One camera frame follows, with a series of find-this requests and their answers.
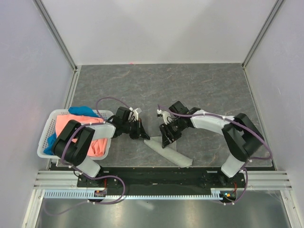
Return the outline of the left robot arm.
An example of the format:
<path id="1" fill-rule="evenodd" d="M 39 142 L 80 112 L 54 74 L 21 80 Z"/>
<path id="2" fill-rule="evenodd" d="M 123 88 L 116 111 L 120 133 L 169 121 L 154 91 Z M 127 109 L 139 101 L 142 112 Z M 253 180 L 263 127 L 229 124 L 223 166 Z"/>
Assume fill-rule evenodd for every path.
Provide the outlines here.
<path id="1" fill-rule="evenodd" d="M 94 187 L 104 182 L 103 168 L 89 157 L 91 143 L 100 139 L 112 139 L 128 134 L 132 140 L 150 140 L 140 111 L 119 107 L 116 114 L 98 123 L 81 123 L 75 119 L 67 122 L 52 146 L 52 152 L 72 168 L 83 174 Z"/>

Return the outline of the orange cloth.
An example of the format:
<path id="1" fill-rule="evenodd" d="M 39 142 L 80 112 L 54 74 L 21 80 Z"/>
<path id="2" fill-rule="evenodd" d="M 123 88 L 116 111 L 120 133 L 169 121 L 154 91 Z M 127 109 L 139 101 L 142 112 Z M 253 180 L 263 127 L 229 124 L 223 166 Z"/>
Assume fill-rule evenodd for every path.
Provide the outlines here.
<path id="1" fill-rule="evenodd" d="M 81 124 L 89 124 L 89 123 L 102 123 L 104 120 L 96 115 L 96 113 L 92 114 L 65 114 L 65 115 L 58 115 L 56 119 L 55 125 L 55 133 L 56 137 L 58 137 L 63 129 L 65 128 L 66 124 L 70 120 L 75 120 L 80 122 Z M 90 157 L 102 157 L 105 153 L 107 145 L 107 139 L 98 139 L 94 140 L 90 144 L 90 148 L 88 150 L 87 155 Z"/>

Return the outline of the aluminium frame post left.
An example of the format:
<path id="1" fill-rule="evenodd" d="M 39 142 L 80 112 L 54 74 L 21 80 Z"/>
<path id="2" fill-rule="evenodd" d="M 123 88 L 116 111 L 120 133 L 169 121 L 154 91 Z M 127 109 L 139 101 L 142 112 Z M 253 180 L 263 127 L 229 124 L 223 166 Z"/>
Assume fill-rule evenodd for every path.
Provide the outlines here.
<path id="1" fill-rule="evenodd" d="M 62 51 L 63 55 L 65 56 L 68 64 L 72 68 L 73 71 L 77 71 L 78 67 L 75 61 L 73 60 L 70 52 L 68 51 L 58 29 L 56 28 L 45 4 L 42 0 L 33 0 L 35 6 L 37 7 L 38 11 L 40 12 L 44 22 L 46 23 L 48 29 L 50 30 L 53 38 L 55 39 L 56 43 L 58 44 L 60 50 Z"/>

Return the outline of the grey cloth napkin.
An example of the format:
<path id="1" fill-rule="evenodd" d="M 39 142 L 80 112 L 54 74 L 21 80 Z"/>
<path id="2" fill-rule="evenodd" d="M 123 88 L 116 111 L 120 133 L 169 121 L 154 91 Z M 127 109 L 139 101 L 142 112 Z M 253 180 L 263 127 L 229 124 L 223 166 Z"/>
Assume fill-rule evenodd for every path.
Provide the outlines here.
<path id="1" fill-rule="evenodd" d="M 188 168 L 193 163 L 193 159 L 176 151 L 176 142 L 165 148 L 162 148 L 161 136 L 151 137 L 149 140 L 144 139 L 143 142 L 150 149 L 180 168 Z"/>

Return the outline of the aluminium frame post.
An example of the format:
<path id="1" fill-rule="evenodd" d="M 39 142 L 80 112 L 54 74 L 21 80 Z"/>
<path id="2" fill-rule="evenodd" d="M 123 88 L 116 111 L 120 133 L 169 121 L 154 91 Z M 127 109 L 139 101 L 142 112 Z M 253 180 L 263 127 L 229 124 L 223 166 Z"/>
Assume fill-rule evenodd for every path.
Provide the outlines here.
<path id="1" fill-rule="evenodd" d="M 258 49 L 261 41 L 263 40 L 264 36 L 266 35 L 267 31 L 269 30 L 270 26 L 272 25 L 273 21 L 275 20 L 278 12 L 280 11 L 281 7 L 285 3 L 285 0 L 276 0 L 273 7 L 271 8 L 266 20 L 264 21 L 261 29 L 259 30 L 249 52 L 247 53 L 244 61 L 242 62 L 243 70 L 246 69 L 247 65 L 249 64 L 251 58 L 253 57 L 254 53 Z"/>
<path id="2" fill-rule="evenodd" d="M 46 23 L 48 29 L 50 30 L 53 38 L 55 39 L 56 43 L 58 44 L 60 50 L 62 51 L 63 55 L 65 56 L 68 64 L 72 68 L 73 71 L 77 71 L 78 67 L 75 61 L 73 60 L 70 52 L 68 51 L 58 29 L 56 28 L 45 4 L 42 0 L 33 0 L 35 6 L 37 7 L 38 11 L 40 12 L 44 22 Z"/>

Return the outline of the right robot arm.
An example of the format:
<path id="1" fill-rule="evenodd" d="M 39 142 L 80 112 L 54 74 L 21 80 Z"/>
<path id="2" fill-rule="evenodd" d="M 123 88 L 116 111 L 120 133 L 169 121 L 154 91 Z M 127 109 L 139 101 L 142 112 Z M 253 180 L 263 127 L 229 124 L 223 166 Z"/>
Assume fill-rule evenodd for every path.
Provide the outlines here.
<path id="1" fill-rule="evenodd" d="M 157 116 L 164 121 L 160 125 L 162 148 L 181 138 L 186 128 L 204 129 L 224 137 L 230 155 L 217 176 L 223 187 L 235 181 L 235 175 L 264 142 L 260 131 L 244 113 L 235 116 L 213 114 L 197 107 L 188 109 L 177 101 L 169 108 L 158 106 Z"/>

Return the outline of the blue cloth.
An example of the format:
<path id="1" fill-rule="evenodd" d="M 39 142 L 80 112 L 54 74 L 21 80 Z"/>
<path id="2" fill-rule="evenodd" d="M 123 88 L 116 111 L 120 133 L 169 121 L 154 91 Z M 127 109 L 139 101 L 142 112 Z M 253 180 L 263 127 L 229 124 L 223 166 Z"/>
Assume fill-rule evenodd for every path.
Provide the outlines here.
<path id="1" fill-rule="evenodd" d="M 38 143 L 38 155 L 41 158 L 48 158 L 49 156 L 54 156 L 53 152 L 51 151 L 51 148 L 53 144 L 55 143 L 57 137 L 55 133 L 55 125 L 56 125 L 56 119 L 58 115 L 65 115 L 65 114 L 92 114 L 96 113 L 91 108 L 87 106 L 81 106 L 81 107 L 70 107 L 69 109 L 62 109 L 62 110 L 55 110 L 53 111 L 45 125 L 45 128 L 43 130 L 43 134 L 40 138 L 40 142 Z M 106 116 L 99 116 L 103 120 L 106 119 Z"/>

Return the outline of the white plastic basket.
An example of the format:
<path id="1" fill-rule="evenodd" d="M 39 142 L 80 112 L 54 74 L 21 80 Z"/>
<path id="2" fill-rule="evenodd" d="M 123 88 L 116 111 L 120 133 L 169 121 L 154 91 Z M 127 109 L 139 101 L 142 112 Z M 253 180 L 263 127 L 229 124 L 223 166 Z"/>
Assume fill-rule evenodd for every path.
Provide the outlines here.
<path id="1" fill-rule="evenodd" d="M 40 158 L 57 159 L 51 147 L 54 144 L 57 136 L 63 130 L 64 124 L 69 120 L 79 120 L 81 123 L 97 123 L 102 120 L 109 119 L 114 115 L 108 110 L 93 110 L 89 107 L 70 107 L 69 109 L 54 110 L 47 119 L 43 133 L 38 143 L 37 155 Z M 88 151 L 88 156 L 92 160 L 102 160 L 108 155 L 111 145 L 111 139 L 98 139 L 92 141 L 91 147 Z"/>

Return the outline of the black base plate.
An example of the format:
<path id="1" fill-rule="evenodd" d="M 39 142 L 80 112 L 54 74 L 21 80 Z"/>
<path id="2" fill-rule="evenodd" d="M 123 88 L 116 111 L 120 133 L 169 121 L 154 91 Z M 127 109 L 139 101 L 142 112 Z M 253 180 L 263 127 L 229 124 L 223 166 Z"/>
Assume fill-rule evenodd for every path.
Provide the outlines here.
<path id="1" fill-rule="evenodd" d="M 227 178 L 219 168 L 177 167 L 104 167 L 105 180 L 91 180 L 79 176 L 78 187 L 105 187 L 107 191 L 124 193 L 210 193 L 211 189 L 240 189 L 245 186 L 245 176 L 237 173 Z"/>

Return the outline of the aluminium frame post right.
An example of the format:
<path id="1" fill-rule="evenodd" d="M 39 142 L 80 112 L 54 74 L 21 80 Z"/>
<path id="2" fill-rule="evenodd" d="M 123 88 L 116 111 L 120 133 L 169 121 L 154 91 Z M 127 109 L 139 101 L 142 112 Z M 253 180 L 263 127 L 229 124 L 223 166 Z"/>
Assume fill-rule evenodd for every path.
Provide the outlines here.
<path id="1" fill-rule="evenodd" d="M 259 30 L 249 52 L 247 53 L 244 61 L 242 62 L 243 70 L 246 69 L 247 65 L 249 64 L 251 58 L 253 57 L 254 53 L 258 49 L 261 41 L 263 40 L 264 36 L 266 35 L 267 31 L 269 30 L 270 26 L 272 25 L 273 21 L 275 20 L 278 12 L 280 11 L 281 7 L 285 3 L 285 0 L 276 0 L 273 7 L 271 8 L 266 20 L 264 21 L 261 29 Z"/>

